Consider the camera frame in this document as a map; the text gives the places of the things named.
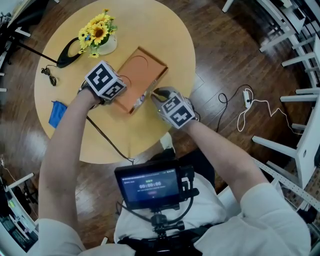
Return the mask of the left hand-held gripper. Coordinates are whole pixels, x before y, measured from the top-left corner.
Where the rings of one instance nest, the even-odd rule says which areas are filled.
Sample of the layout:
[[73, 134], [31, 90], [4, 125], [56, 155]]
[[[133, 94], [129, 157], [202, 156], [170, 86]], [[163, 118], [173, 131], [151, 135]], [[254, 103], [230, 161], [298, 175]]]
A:
[[84, 89], [91, 90], [99, 97], [99, 105], [105, 106], [110, 105], [116, 97], [122, 95], [127, 90], [127, 86], [109, 63], [102, 60], [85, 76], [77, 93]]

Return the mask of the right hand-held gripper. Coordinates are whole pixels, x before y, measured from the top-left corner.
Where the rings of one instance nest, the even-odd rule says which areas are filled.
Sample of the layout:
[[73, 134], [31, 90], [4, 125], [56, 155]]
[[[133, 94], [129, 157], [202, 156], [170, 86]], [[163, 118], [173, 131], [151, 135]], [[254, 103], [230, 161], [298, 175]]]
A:
[[150, 98], [159, 116], [176, 129], [196, 119], [191, 101], [171, 86], [156, 88]]

